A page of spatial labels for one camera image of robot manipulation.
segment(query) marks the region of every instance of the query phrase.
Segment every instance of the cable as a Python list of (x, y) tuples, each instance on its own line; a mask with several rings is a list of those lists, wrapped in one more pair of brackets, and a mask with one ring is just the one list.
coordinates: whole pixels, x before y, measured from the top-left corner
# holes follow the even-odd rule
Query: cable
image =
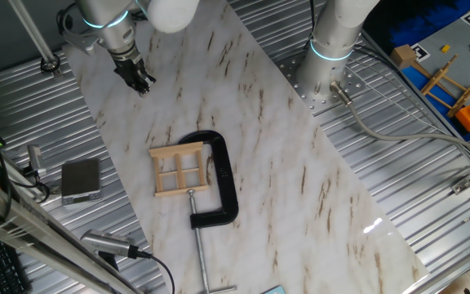
[(355, 110), (355, 106), (353, 104), (348, 105), (349, 111), (357, 120), (358, 125), (370, 136), (373, 136), (377, 139), (381, 140), (416, 140), (420, 138), (433, 138), (433, 139), (441, 139), (441, 140), (448, 140), (450, 142), (460, 144), (468, 149), (470, 149), (470, 143), (460, 140), (458, 138), (455, 138), (453, 136), (448, 136), (448, 135), (443, 135), (443, 134), (429, 134), (429, 133), (422, 133), (422, 134), (413, 134), (413, 135), (406, 135), (406, 136), (386, 136), (379, 134), (377, 132), (374, 132), (373, 130), (369, 129), (368, 126), (365, 125), (365, 123), (360, 119), (360, 116), (358, 116), (357, 111)]
[(311, 10), (311, 32), (309, 32), (308, 41), (304, 45), (304, 50), (308, 47), (309, 41), (313, 37), (313, 32), (315, 31), (315, 2), (314, 0), (309, 0), (309, 8)]
[[(362, 66), (365, 66), (365, 67), (367, 67), (368, 69), (371, 69), (371, 70), (375, 71), (375, 72), (376, 72), (377, 74), (379, 74), (382, 78), (385, 78), (386, 80), (388, 80), (388, 82), (390, 82), (394, 87), (398, 88), (398, 86), (397, 86), (390, 78), (387, 78), (385, 75), (383, 75), (383, 74), (382, 74), (381, 72), (379, 72), (377, 69), (375, 69), (375, 68), (373, 68), (373, 67), (371, 67), (371, 66), (364, 65), (364, 64), (363, 64), (362, 62), (360, 62), (359, 60), (354, 60), (354, 59), (351, 59), (351, 58), (350, 58), (350, 60), (353, 61), (353, 62), (357, 62), (358, 64), (360, 64), (360, 65), (362, 65)], [(387, 98), (385, 95), (383, 95), (382, 93), (380, 93), (379, 91), (377, 91), (376, 89), (374, 89), (369, 83), (367, 83), (367, 82), (366, 82), (363, 78), (361, 78), (357, 73), (355, 73), (355, 72), (353, 72), (353, 73), (354, 73), (357, 77), (359, 77), (369, 88), (373, 89), (374, 91), (376, 91), (377, 93), (379, 93), (380, 95), (382, 95), (383, 97), (385, 97), (386, 99), (390, 100), (390, 99)], [(409, 82), (403, 77), (403, 75), (400, 75), (400, 74), (399, 74), (399, 76), (400, 76), (401, 78), (403, 78), (407, 84), (409, 84)], [(409, 98), (409, 97), (407, 96), (407, 94), (406, 94), (404, 91), (402, 91), (402, 94), (403, 94), (404, 96), (406, 96), (407, 98)], [(428, 126), (434, 128), (434, 129), (436, 129), (436, 130), (438, 130), (438, 131), (444, 133), (442, 130), (437, 129), (437, 128), (435, 128), (434, 126), (431, 126), (431, 125), (427, 124), (426, 122), (424, 122), (424, 121), (422, 121), (422, 120), (420, 120), (420, 119), (418, 119), (418, 120), (419, 120), (420, 122), (422, 122), (422, 123), (424, 123), (424, 124), (426, 124), (426, 125), (428, 125)], [(437, 138), (437, 139), (449, 140), (449, 138), (451, 138), (451, 139), (454, 139), (454, 140), (458, 140), (459, 142), (462, 142), (462, 143), (459, 143), (459, 144), (461, 144), (461, 145), (463, 145), (464, 147), (466, 147), (466, 149), (467, 149), (468, 151), (470, 150), (470, 143), (468, 143), (468, 142), (466, 142), (466, 141), (464, 141), (464, 140), (460, 140), (460, 139), (458, 139), (458, 138), (455, 138), (455, 137), (449, 136), (449, 135), (440, 135), (440, 134), (436, 134), (436, 135), (437, 135), (437, 136), (445, 136), (445, 137)]]
[(444, 133), (441, 129), (433, 126), (432, 124), (430, 123), (427, 123), (425, 121), (423, 121), (422, 119), (418, 118), (416, 115), (414, 115), (413, 113), (411, 113), (409, 110), (405, 109), (403, 106), (399, 105), (397, 102), (391, 100), (391, 98), (388, 98), (385, 94), (383, 94), (382, 92), (376, 90), (374, 87), (372, 87), (368, 82), (366, 82), (366, 80), (364, 78), (362, 78), (360, 75), (358, 75), (355, 71), (353, 71), (351, 68), (349, 68), (348, 66), (346, 66), (346, 69), (348, 69), (352, 74), (354, 74), (356, 77), (360, 78), (360, 80), (365, 83), (366, 86), (368, 86), (371, 90), (377, 92), (379, 95), (381, 95), (383, 98), (385, 98), (387, 101), (391, 102), (392, 105), (395, 105), (397, 106), (398, 108), (402, 109), (403, 111), (407, 112), (410, 116), (412, 116), (413, 118), (415, 118), (416, 120), (420, 121), (421, 123), (423, 123), (424, 125), (428, 126), (428, 127), (431, 127), (432, 129), (434, 129), (435, 131), (439, 131), (441, 133)]
[(41, 181), (39, 181), (38, 177), (36, 177), (36, 182), (33, 185), (25, 185), (25, 184), (21, 184), (21, 183), (16, 182), (16, 181), (12, 181), (12, 183), (14, 183), (14, 185), (18, 185), (19, 187), (23, 187), (23, 188), (27, 188), (27, 189), (33, 189), (33, 188), (42, 189), (43, 193), (45, 194), (45, 197), (41, 201), (39, 201), (38, 204), (44, 203), (50, 197), (50, 188), (48, 188), (47, 185), (45, 185)]
[(311, 9), (311, 25), (312, 31), (315, 30), (315, 1), (309, 0), (309, 8)]
[(148, 259), (153, 259), (153, 260), (156, 261), (159, 265), (161, 265), (161, 266), (166, 270), (166, 272), (168, 273), (168, 275), (170, 276), (170, 281), (171, 281), (171, 294), (175, 294), (175, 283), (174, 283), (174, 281), (173, 281), (173, 276), (171, 275), (170, 269), (168, 269), (168, 267), (164, 264), (164, 262), (162, 262), (162, 261), (159, 260), (157, 257), (155, 257), (155, 256), (153, 256), (152, 254), (147, 253), (147, 252), (138, 251), (138, 252), (137, 252), (137, 256), (138, 256), (138, 257), (143, 257), (143, 258), (148, 258)]
[(382, 62), (383, 64), (387, 65), (391, 69), (393, 69), (396, 72), (400, 72), (399, 68), (397, 68), (395, 65), (393, 65), (389, 60), (385, 59), (378, 51), (373, 50), (367, 46), (364, 45), (358, 45), (358, 47), (353, 48), (354, 51), (359, 51), (362, 52), (370, 57), (375, 58), (376, 60)]

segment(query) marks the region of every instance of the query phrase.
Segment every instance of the marble surface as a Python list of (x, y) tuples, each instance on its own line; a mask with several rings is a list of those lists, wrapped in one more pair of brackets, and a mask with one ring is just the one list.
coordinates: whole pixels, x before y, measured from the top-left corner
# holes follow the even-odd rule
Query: marble surface
[[(148, 150), (212, 129), (227, 142), (240, 206), (202, 230), (211, 288), (262, 293), (402, 293), (428, 272), (225, 1), (202, 0), (185, 31), (137, 25), (157, 82), (144, 97), (113, 73), (108, 53), (64, 52), (154, 255), (176, 293), (202, 281), (187, 195), (155, 198)], [(199, 212), (219, 206), (215, 169)]]

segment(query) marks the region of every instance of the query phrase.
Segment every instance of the black clamp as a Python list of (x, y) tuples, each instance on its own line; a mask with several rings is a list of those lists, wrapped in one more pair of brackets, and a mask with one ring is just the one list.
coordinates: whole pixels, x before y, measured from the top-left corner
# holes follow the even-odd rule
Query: black clamp
[(211, 145), (222, 207), (213, 212), (192, 214), (189, 217), (192, 229), (227, 225), (235, 221), (238, 215), (237, 190), (235, 189), (232, 167), (229, 164), (228, 149), (224, 138), (216, 131), (196, 131), (181, 139), (179, 144), (201, 141)]

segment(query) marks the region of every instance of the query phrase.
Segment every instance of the black cable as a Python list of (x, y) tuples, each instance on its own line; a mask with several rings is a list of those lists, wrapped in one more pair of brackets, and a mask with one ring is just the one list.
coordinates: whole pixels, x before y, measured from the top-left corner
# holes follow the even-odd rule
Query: black cable
[(309, 0), (309, 7), (311, 8), (311, 25), (312, 31), (315, 30), (315, 1)]
[(43, 193), (45, 194), (45, 197), (41, 201), (38, 202), (39, 204), (44, 203), (50, 197), (50, 188), (48, 188), (47, 185), (39, 181), (38, 178), (36, 178), (36, 182), (33, 185), (25, 185), (25, 184), (18, 183), (16, 181), (12, 181), (12, 183), (14, 183), (14, 185), (18, 185), (19, 187), (23, 187), (27, 189), (32, 189), (32, 188), (42, 189)]
[(171, 275), (170, 269), (168, 269), (168, 267), (164, 264), (164, 262), (162, 262), (162, 261), (159, 260), (157, 257), (155, 257), (155, 256), (153, 256), (152, 254), (147, 253), (147, 252), (138, 251), (138, 252), (137, 252), (137, 256), (138, 256), (138, 257), (143, 257), (143, 258), (148, 258), (148, 259), (153, 259), (153, 260), (156, 261), (159, 265), (161, 265), (161, 266), (166, 270), (166, 272), (168, 273), (168, 275), (170, 276), (170, 281), (171, 281), (171, 294), (175, 294), (175, 283), (174, 283), (174, 281), (173, 281), (173, 276)]
[(311, 10), (311, 32), (309, 33), (308, 41), (304, 45), (304, 50), (308, 47), (309, 41), (313, 38), (313, 32), (315, 31), (315, 2), (314, 0), (309, 0), (309, 7)]
[(393, 69), (396, 72), (400, 71), (399, 68), (397, 68), (391, 62), (389, 62), (389, 60), (385, 59), (378, 51), (376, 51), (372, 48), (369, 48), (369, 47), (364, 46), (364, 45), (357, 45), (356, 47), (353, 48), (353, 50), (362, 52), (362, 53), (364, 53), (364, 54), (366, 54), (370, 57), (375, 58), (376, 60), (384, 63), (385, 65), (387, 65), (388, 67), (390, 67), (391, 69)]

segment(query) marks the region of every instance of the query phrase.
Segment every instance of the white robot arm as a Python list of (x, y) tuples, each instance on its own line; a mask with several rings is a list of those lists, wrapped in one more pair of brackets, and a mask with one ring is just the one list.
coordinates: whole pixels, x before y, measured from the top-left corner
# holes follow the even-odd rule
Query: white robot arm
[[(193, 19), (199, 0), (76, 0), (90, 33), (77, 34), (65, 29), (67, 42), (86, 53), (99, 43), (106, 48), (126, 84), (143, 95), (156, 81), (146, 73), (144, 61), (135, 45), (135, 26), (129, 9), (139, 6), (155, 29), (175, 33)], [(65, 27), (66, 16), (62, 17)]]
[(332, 82), (344, 69), (367, 15), (379, 0), (328, 0), (313, 30), (308, 54), (297, 71), (298, 84), (310, 99), (327, 100)]

